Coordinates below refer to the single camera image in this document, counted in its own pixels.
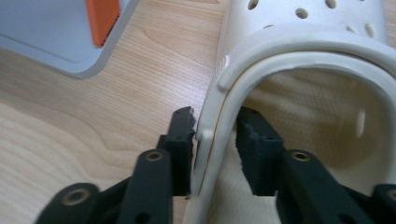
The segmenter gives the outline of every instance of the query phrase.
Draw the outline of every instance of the orange tab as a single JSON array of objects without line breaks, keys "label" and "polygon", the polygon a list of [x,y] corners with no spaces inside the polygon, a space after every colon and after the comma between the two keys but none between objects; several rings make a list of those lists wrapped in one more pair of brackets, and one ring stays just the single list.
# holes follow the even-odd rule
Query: orange tab
[{"label": "orange tab", "polygon": [[101,48],[120,15],[119,0],[85,0],[93,44]]}]

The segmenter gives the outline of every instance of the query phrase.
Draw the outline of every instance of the light wooden surface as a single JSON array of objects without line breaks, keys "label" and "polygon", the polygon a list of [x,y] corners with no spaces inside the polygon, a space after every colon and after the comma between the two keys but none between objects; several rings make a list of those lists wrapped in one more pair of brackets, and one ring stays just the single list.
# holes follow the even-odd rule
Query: light wooden surface
[{"label": "light wooden surface", "polygon": [[[198,118],[227,3],[141,0],[105,69],[85,80],[1,50],[0,223],[33,223],[70,184],[116,184],[174,110],[191,105]],[[396,46],[396,0],[385,3]]]}]

